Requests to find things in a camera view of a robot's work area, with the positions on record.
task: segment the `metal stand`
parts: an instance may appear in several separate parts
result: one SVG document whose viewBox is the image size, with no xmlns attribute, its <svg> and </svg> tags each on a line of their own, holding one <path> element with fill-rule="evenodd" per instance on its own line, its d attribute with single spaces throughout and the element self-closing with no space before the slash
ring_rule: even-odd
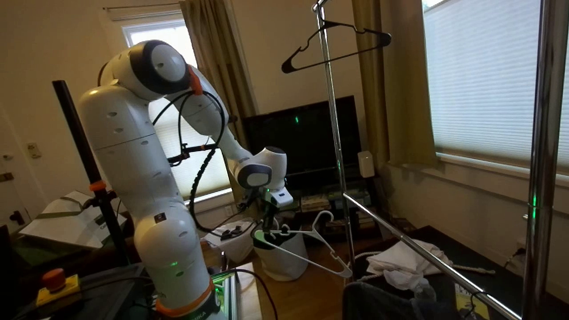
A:
<svg viewBox="0 0 569 320">
<path fill-rule="evenodd" d="M 117 218 L 113 216 L 113 209 L 110 205 L 110 195 L 103 188 L 101 173 L 99 173 L 99 170 L 96 166 L 96 161 L 94 161 L 94 156 L 90 152 L 89 140 L 85 136 L 83 125 L 81 125 L 81 122 L 80 122 L 80 118 L 76 115 L 74 102 L 73 102 L 73 97 L 69 93 L 67 83 L 64 79 L 53 79 L 51 83 L 53 83 L 53 90 L 55 90 L 55 93 L 58 97 L 58 102 L 62 106 L 62 111 L 65 115 L 65 118 L 67 118 L 67 124 L 69 124 L 74 145 L 78 149 L 78 154 L 81 156 L 85 172 L 87 172 L 89 181 L 90 181 L 90 188 L 92 188 L 94 197 L 96 197 L 96 204 L 101 207 L 101 213 L 103 213 L 103 218 L 106 221 L 110 237 L 112 237 L 112 241 L 113 241 L 113 245 L 117 248 L 117 257 L 119 257 L 119 261 L 122 264 L 128 264 L 130 261 L 128 261 L 126 241 L 124 241 L 121 225 L 119 225 Z"/>
<path fill-rule="evenodd" d="M 336 108 L 336 90 L 334 90 L 334 74 L 332 74 L 332 61 L 330 61 L 330 49 L 327 44 L 327 28 L 322 28 L 325 22 L 325 5 L 327 0 L 318 0 L 313 6 L 313 12 L 316 15 L 316 26 L 318 26 L 318 37 L 320 37 L 320 47 L 325 60 L 325 77 L 329 86 L 329 113 L 330 113 L 330 124 L 332 124 L 332 138 L 334 138 L 334 152 L 336 152 L 336 168 L 338 168 L 338 179 L 339 179 L 339 191 L 346 193 L 346 181 L 345 181 L 345 166 L 343 166 L 343 154 L 341 154 L 341 134 L 339 134 L 339 122 L 338 122 L 338 108 Z M 346 232 L 346 245 L 348 245 L 348 261 L 354 264 L 354 234 L 352 234 L 352 218 L 346 211 L 346 200 L 341 198 L 341 209 L 343 209 L 343 221 L 345 221 L 345 232 Z"/>
<path fill-rule="evenodd" d="M 538 317 L 547 275 L 567 29 L 569 1 L 542 0 L 528 189 L 528 259 L 522 293 L 522 316 L 530 320 Z"/>
</svg>

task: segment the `white cloth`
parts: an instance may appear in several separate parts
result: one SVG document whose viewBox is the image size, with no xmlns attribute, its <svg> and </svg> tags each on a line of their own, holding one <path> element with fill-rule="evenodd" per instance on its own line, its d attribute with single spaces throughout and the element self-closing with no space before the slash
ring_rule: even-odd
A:
<svg viewBox="0 0 569 320">
<path fill-rule="evenodd" d="M 414 239 L 430 253 L 450 262 L 446 253 L 434 243 Z M 398 289 L 412 289 L 421 282 L 425 273 L 437 273 L 439 268 L 428 262 L 421 253 L 414 252 L 405 241 L 396 241 L 387 250 L 368 255 L 368 273 L 384 275 L 386 280 Z"/>
</svg>

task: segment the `monitor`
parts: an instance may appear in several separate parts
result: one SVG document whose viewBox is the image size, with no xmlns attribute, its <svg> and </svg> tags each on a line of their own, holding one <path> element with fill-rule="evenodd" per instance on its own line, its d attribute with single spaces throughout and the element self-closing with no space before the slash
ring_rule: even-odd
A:
<svg viewBox="0 0 569 320">
<path fill-rule="evenodd" d="M 354 95 L 336 99 L 341 152 L 346 179 L 359 177 L 357 152 L 361 150 Z M 309 189 L 338 184 L 336 147 L 329 102 L 291 106 L 286 109 L 243 118 L 250 152 L 265 145 L 279 147 L 288 156 L 288 189 Z"/>
</svg>

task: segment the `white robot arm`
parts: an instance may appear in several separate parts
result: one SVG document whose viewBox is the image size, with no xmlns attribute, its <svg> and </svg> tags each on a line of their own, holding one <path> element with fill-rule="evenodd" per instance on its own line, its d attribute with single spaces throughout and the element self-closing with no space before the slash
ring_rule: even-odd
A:
<svg viewBox="0 0 569 320">
<path fill-rule="evenodd" d="M 101 69 L 99 86 L 81 95 L 80 113 L 90 147 L 135 223 L 135 246 L 160 294 L 156 309 L 169 317 L 211 303 L 213 284 L 199 234 L 146 104 L 192 90 L 176 106 L 195 131 L 218 138 L 231 172 L 247 188 L 266 188 L 277 204 L 291 200 L 284 188 L 286 154 L 250 154 L 227 129 L 226 108 L 210 81 L 162 40 L 121 51 Z"/>
</svg>

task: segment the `white wall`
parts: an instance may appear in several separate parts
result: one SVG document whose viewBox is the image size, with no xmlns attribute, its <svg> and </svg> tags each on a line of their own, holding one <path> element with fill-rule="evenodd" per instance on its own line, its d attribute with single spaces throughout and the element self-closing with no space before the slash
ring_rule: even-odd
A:
<svg viewBox="0 0 569 320">
<path fill-rule="evenodd" d="M 416 227 L 434 225 L 503 264 L 526 237 L 528 179 L 446 163 L 444 170 L 393 166 L 389 205 Z M 556 189 L 547 289 L 569 301 L 569 205 Z"/>
<path fill-rule="evenodd" d="M 323 65 L 282 72 L 281 63 L 316 29 L 313 13 L 314 0 L 227 0 L 233 5 L 234 22 L 243 44 L 250 85 L 258 111 L 266 113 L 313 101 L 325 101 L 329 85 Z M 334 0 L 325 5 L 327 19 L 354 22 L 350 0 Z M 336 26 L 329 29 L 330 56 L 355 51 L 352 28 Z M 322 60 L 318 35 L 309 47 L 293 58 L 293 65 Z M 362 147 L 368 145 L 362 118 L 362 90 L 359 77 L 359 58 L 348 56 L 332 61 L 336 95 L 355 95 L 355 108 Z"/>
<path fill-rule="evenodd" d="M 0 163 L 14 172 L 14 191 L 0 195 L 5 205 L 19 202 L 35 214 L 53 197 L 89 189 L 51 79 L 65 79 L 74 101 L 96 85 L 110 53 L 97 12 L 89 0 L 1 1 L 0 154 L 7 156 Z M 26 154 L 26 141 L 41 157 Z"/>
</svg>

